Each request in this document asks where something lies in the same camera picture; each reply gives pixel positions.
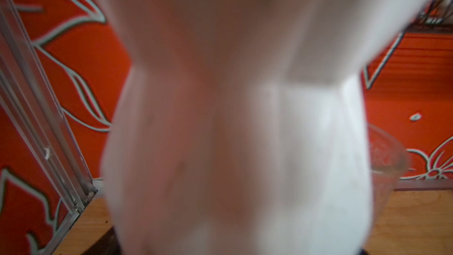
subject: clear plastic container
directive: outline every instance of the clear plastic container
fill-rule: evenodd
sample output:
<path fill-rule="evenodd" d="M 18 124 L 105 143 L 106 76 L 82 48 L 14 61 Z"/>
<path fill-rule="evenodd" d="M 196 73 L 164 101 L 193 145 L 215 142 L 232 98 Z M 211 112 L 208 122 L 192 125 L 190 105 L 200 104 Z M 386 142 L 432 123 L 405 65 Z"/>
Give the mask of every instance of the clear plastic container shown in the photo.
<path fill-rule="evenodd" d="M 369 124 L 371 177 L 373 181 L 373 223 L 382 213 L 399 178 L 410 167 L 404 146 L 382 129 Z"/>

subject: white fabric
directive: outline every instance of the white fabric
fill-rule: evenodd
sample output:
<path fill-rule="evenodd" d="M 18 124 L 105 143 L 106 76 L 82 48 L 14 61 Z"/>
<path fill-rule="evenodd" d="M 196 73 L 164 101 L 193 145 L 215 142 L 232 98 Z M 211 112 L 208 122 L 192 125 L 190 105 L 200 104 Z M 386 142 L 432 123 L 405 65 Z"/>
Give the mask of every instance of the white fabric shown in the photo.
<path fill-rule="evenodd" d="M 127 255 L 353 255 L 358 73 L 425 0 L 99 0 L 134 61 L 103 156 Z"/>

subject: wooden floor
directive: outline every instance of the wooden floor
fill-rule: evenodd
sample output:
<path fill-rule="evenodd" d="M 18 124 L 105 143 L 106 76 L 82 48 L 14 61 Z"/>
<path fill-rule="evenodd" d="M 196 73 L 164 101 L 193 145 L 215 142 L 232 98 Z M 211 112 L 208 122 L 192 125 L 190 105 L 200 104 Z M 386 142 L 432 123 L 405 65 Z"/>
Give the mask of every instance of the wooden floor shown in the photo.
<path fill-rule="evenodd" d="M 80 255 L 111 223 L 94 199 L 55 251 Z M 453 191 L 394 192 L 366 244 L 370 255 L 453 255 Z"/>

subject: white leaf pattern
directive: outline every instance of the white leaf pattern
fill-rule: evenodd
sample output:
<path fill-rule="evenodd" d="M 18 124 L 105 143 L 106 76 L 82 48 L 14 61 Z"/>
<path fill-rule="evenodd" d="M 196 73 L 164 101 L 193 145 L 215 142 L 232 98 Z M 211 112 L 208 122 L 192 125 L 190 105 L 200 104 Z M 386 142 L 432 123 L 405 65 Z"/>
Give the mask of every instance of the white leaf pattern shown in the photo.
<path fill-rule="evenodd" d="M 7 182 L 12 183 L 19 187 L 20 189 L 24 190 L 26 193 L 30 194 L 31 196 L 37 198 L 44 207 L 45 213 L 45 221 L 46 224 L 52 227 L 52 237 L 54 236 L 55 232 L 58 230 L 58 218 L 59 218 L 59 211 L 60 206 L 62 203 L 61 198 L 58 201 L 57 207 L 55 209 L 54 218 L 50 217 L 50 206 L 48 203 L 47 198 L 42 194 L 40 191 L 34 189 L 29 184 L 12 174 L 7 168 L 3 168 L 0 173 L 0 215 L 3 211 L 3 203 L 4 203 L 4 192 L 6 190 Z M 30 254 L 31 255 L 39 255 L 41 254 L 44 249 L 39 249 L 36 239 L 33 237 L 31 233 L 27 233 L 26 237 L 30 243 Z"/>
<path fill-rule="evenodd" d="M 444 155 L 445 150 L 440 151 L 448 142 L 453 140 L 453 136 L 442 142 L 431 155 L 427 155 L 422 150 L 418 149 L 407 149 L 408 152 L 414 153 L 421 156 L 423 161 L 426 163 L 426 173 L 402 177 L 401 179 L 447 179 L 448 177 L 444 173 L 453 173 L 453 156 L 450 156 L 443 164 L 439 165 L 440 158 Z"/>
<path fill-rule="evenodd" d="M 98 100 L 96 99 L 96 96 L 89 88 L 88 83 L 76 71 L 66 66 L 64 63 L 56 59 L 53 55 L 51 55 L 48 51 L 45 50 L 45 45 L 47 43 L 52 41 L 54 38 L 60 36 L 62 33 L 64 33 L 65 31 L 72 27 L 75 27 L 79 24 L 86 22 L 100 22 L 100 23 L 106 22 L 104 14 L 92 0 L 83 0 L 86 3 L 86 5 L 81 3 L 79 0 L 70 1 L 74 3 L 76 6 L 78 6 L 80 9 L 82 9 L 86 13 L 86 15 L 76 16 L 60 23 L 59 25 L 57 25 L 56 27 L 42 35 L 41 37 L 33 39 L 32 45 L 36 48 L 36 50 L 40 51 L 42 54 L 44 54 L 46 57 L 48 57 L 50 60 L 52 60 L 65 70 L 67 75 L 70 77 L 72 83 L 74 84 L 77 94 L 80 100 L 82 101 L 84 107 L 90 113 L 90 115 L 95 118 L 95 120 L 97 120 L 100 124 L 103 125 L 103 127 L 94 127 L 88 125 L 87 123 L 81 121 L 79 118 L 71 114 L 66 109 L 63 109 L 66 115 L 75 120 L 76 122 L 94 131 L 108 132 L 110 131 L 111 123 L 105 116 L 103 110 L 101 109 L 101 106 L 99 105 Z M 19 3 L 15 3 L 15 5 L 23 7 L 23 5 Z M 40 6 L 33 6 L 33 9 L 35 9 L 35 12 L 42 12 L 43 10 L 43 8 Z M 30 8 L 26 10 L 26 12 L 32 11 L 33 10 Z"/>

